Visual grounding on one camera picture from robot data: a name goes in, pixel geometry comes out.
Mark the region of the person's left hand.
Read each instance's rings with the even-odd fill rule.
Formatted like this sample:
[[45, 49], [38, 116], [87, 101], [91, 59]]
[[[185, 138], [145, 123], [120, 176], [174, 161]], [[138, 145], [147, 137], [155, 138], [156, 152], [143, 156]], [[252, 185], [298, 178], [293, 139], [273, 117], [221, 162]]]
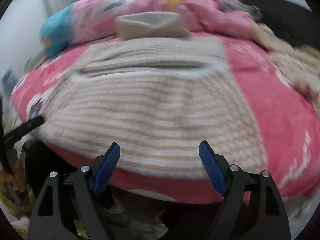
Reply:
[[12, 183], [14, 191], [24, 192], [27, 189], [27, 182], [24, 172], [23, 163], [18, 159], [15, 163], [13, 174], [9, 174], [6, 171], [0, 172], [1, 179], [1, 192], [7, 193], [7, 183]]

